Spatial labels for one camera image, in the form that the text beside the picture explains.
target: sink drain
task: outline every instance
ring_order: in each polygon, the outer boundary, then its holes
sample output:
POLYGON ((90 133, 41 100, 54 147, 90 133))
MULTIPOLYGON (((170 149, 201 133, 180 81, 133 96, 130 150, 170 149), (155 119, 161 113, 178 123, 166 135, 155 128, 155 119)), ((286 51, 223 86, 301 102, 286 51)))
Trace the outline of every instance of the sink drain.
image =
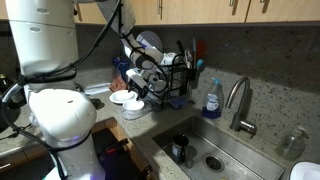
POLYGON ((214 172, 221 172, 224 169, 224 163, 218 157, 206 156, 204 162, 214 172))

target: faucet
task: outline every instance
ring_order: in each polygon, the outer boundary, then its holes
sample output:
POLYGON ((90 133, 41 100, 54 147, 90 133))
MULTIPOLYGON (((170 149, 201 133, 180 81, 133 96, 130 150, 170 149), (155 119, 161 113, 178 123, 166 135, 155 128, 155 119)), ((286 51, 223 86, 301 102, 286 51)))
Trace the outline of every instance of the faucet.
POLYGON ((245 103, 250 95, 250 79, 248 77, 242 77, 240 78, 235 85, 232 87, 227 102, 226 102, 226 107, 230 108, 232 101, 234 99, 235 94, 237 93, 238 89, 240 86, 245 83, 245 87, 243 90, 243 94, 241 97, 241 101, 238 107, 238 111, 234 113, 232 123, 230 125, 230 129, 234 131, 240 131, 241 129, 245 130, 249 134, 251 134, 250 139, 257 133, 257 127, 253 123, 250 123, 246 121, 246 108, 245 108, 245 103))

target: kitchen sink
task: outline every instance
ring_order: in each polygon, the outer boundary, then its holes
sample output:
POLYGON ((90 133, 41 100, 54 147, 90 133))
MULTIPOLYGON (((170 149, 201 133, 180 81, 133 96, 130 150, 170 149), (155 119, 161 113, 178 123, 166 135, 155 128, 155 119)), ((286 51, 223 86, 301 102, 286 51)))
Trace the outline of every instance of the kitchen sink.
POLYGON ((177 165, 192 180, 278 180, 285 170, 196 116, 153 138, 171 159, 172 139, 176 134, 189 139, 186 161, 177 165))

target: metal cup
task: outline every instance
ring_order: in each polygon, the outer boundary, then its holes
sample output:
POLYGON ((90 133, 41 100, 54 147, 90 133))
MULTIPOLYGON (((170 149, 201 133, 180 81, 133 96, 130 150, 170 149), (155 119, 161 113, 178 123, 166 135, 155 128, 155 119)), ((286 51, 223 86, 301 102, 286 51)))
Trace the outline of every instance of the metal cup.
POLYGON ((175 135, 173 137, 172 154, 176 163, 186 161, 189 139, 185 135, 175 135))

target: wall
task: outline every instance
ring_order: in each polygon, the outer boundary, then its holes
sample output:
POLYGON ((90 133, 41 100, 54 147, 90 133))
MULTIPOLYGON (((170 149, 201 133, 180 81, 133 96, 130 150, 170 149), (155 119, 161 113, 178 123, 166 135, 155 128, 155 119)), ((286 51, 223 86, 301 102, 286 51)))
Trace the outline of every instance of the wall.
MULTIPOLYGON (((0 25, 0 31, 7 28, 0 25)), ((92 45, 101 26, 78 25, 79 53, 92 45)), ((233 84, 242 76, 251 79, 253 99, 248 120, 258 127, 258 134, 277 144, 283 132, 297 124, 305 126, 310 137, 299 160, 320 163, 320 27, 319 26, 195 26, 195 27, 136 27, 134 35, 151 30, 159 35, 164 52, 179 52, 181 40, 190 47, 192 38, 207 43, 204 60, 206 68, 192 83, 197 106, 202 105, 211 77, 222 81, 225 99, 233 84)), ((79 67, 76 81, 82 85, 111 81, 111 59, 121 53, 120 40, 114 32, 79 67), (90 82, 86 77, 94 77, 90 82)), ((11 37, 0 37, 0 72, 14 75, 17 56, 11 37)), ((231 122, 241 92, 223 117, 231 122)))

